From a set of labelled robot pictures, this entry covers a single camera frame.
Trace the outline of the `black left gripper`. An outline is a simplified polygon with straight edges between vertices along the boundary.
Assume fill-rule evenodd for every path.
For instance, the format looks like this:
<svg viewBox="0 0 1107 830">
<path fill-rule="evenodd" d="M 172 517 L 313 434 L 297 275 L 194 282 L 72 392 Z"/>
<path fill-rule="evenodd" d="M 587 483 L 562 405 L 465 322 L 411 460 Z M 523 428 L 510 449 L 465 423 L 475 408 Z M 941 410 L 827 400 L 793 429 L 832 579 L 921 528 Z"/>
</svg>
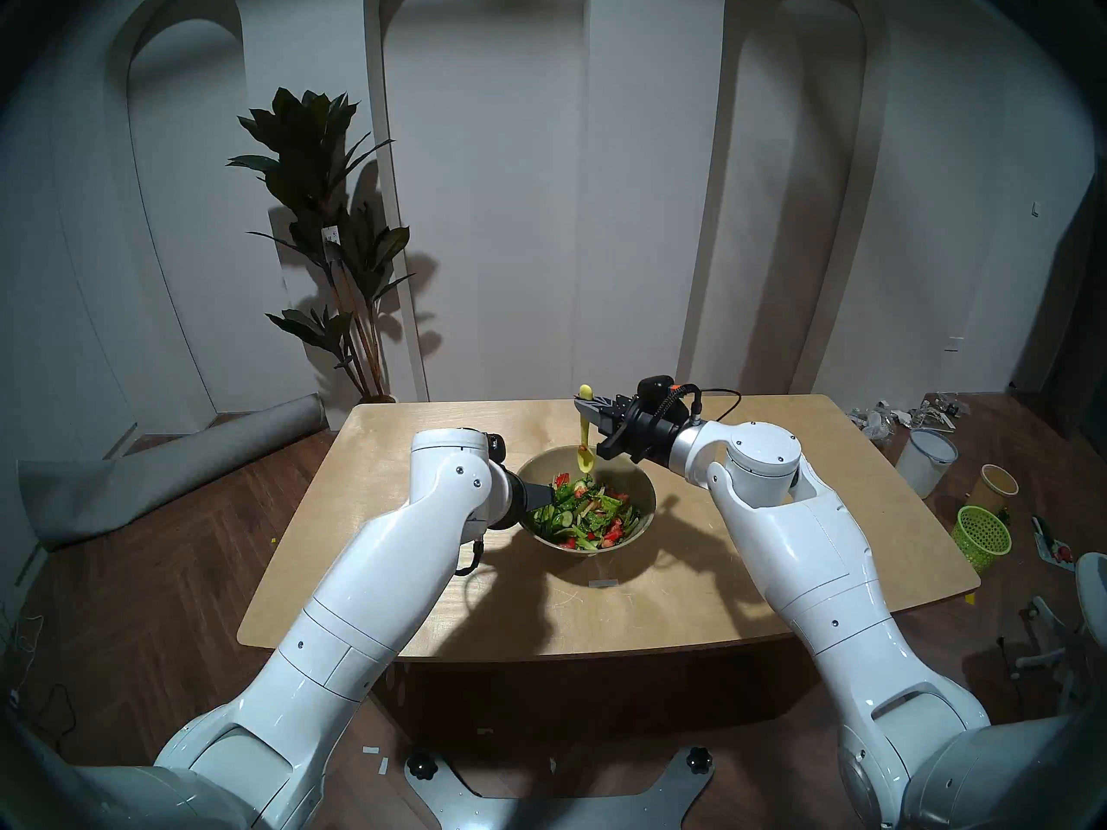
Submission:
<svg viewBox="0 0 1107 830">
<path fill-rule="evenodd" d="M 506 508 L 496 521 L 496 530 L 517 526 L 526 513 L 534 513 L 548 506 L 557 506 L 557 488 L 548 484 L 526 484 L 516 473 L 498 467 L 506 477 Z"/>
</svg>

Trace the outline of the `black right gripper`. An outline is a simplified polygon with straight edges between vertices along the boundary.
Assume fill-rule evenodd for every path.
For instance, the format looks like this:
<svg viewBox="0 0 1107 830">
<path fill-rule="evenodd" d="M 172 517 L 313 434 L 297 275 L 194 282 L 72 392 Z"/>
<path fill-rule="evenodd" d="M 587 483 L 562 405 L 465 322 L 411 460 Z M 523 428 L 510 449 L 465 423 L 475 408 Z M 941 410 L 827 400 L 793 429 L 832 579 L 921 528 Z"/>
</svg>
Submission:
<svg viewBox="0 0 1107 830">
<path fill-rule="evenodd" d="M 669 468 L 676 437 L 692 419 L 684 396 L 668 393 L 652 403 L 638 395 L 618 395 L 615 400 L 576 395 L 576 409 L 582 416 L 597 416 L 601 436 L 594 452 L 599 458 L 611 460 L 624 455 L 635 464 L 648 460 Z"/>
</svg>

